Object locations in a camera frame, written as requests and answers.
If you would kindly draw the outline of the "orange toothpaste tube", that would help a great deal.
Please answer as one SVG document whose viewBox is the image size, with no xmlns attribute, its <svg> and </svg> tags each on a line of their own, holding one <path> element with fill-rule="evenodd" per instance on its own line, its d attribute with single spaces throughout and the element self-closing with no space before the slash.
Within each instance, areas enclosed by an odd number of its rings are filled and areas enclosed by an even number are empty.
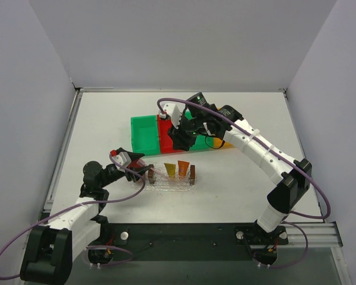
<svg viewBox="0 0 356 285">
<path fill-rule="evenodd" d="M 184 179 L 187 175 L 190 163 L 188 161 L 178 160 L 178 175 L 180 179 Z"/>
</svg>

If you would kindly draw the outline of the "yellow toothpaste tube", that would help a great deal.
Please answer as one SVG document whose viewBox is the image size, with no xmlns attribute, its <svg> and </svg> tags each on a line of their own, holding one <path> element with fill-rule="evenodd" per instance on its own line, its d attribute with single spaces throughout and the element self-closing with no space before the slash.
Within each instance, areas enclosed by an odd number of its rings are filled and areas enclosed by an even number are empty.
<svg viewBox="0 0 356 285">
<path fill-rule="evenodd" d="M 173 163 L 164 163 L 167 175 L 170 179 L 176 178 L 176 165 Z"/>
</svg>

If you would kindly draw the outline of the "clear textured glass tray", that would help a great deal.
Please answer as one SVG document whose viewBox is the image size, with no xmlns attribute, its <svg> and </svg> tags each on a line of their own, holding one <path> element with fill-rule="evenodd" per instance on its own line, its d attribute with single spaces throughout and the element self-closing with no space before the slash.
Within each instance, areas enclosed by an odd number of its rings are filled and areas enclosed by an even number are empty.
<svg viewBox="0 0 356 285">
<path fill-rule="evenodd" d="M 153 164 L 157 170 L 163 172 L 167 175 L 166 168 L 164 163 L 154 163 Z M 178 164 L 176 164 L 176 178 L 175 179 L 164 179 L 163 177 L 157 175 L 155 173 L 155 184 L 151 185 L 148 181 L 148 172 L 142 177 L 145 181 L 145 191 L 168 191 L 168 192 L 187 192 L 195 187 L 197 183 L 197 175 L 196 181 L 194 185 L 189 184 L 189 175 L 190 175 L 190 166 L 187 171 L 187 175 L 184 179 L 180 179 L 178 175 Z"/>
</svg>

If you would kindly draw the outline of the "pink plastic cup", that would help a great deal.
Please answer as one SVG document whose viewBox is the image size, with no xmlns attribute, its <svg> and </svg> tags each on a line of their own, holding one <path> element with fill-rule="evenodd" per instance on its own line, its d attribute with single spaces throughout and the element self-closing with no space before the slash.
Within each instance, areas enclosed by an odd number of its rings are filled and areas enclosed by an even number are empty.
<svg viewBox="0 0 356 285">
<path fill-rule="evenodd" d="M 144 176 L 144 173 L 145 173 L 145 171 L 144 171 L 144 166 L 139 166 L 138 164 L 137 164 L 137 162 L 138 161 L 133 161 L 129 166 L 128 166 L 128 169 L 129 170 L 131 170 L 131 171 L 133 171 L 133 172 L 135 172 L 135 173 L 137 173 L 137 174 L 139 174 L 140 176 Z M 138 182 L 139 180 L 140 180 L 140 177 L 138 177 L 137 175 L 135 175 L 135 174 L 133 174 L 133 173 L 131 173 L 131 172 L 128 172 L 127 174 L 126 174 L 126 177 L 127 177 L 127 180 L 129 181 L 129 182 L 133 182 L 133 183 L 136 183 L 136 182 Z"/>
</svg>

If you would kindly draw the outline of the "white toothbrush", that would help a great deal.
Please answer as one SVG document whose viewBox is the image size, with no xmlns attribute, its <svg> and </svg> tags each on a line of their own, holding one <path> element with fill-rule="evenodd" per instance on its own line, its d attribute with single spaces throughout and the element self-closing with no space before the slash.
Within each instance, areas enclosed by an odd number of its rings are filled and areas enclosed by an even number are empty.
<svg viewBox="0 0 356 285">
<path fill-rule="evenodd" d="M 163 177 L 164 179 L 170 179 L 169 176 L 165 175 L 163 172 L 157 170 L 157 168 L 155 166 L 153 166 L 152 164 L 148 164 L 146 163 L 143 159 L 139 159 L 137 164 L 139 166 L 151 166 L 151 170 L 156 173 L 157 175 Z"/>
</svg>

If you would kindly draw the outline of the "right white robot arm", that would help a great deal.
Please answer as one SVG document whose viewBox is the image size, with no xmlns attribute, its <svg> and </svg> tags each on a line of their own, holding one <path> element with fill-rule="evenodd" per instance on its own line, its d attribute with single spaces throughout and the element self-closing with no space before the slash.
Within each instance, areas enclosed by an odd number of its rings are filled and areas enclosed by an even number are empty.
<svg viewBox="0 0 356 285">
<path fill-rule="evenodd" d="M 283 153 L 229 105 L 217 108 L 202 93 L 197 93 L 182 102 L 191 114 L 187 118 L 177 107 L 179 102 L 159 105 L 160 116 L 172 123 L 168 135 L 173 149 L 189 151 L 198 136 L 213 137 L 231 144 L 251 159 L 275 185 L 267 196 L 266 209 L 256 221 L 264 232 L 273 232 L 309 190 L 311 163 Z"/>
</svg>

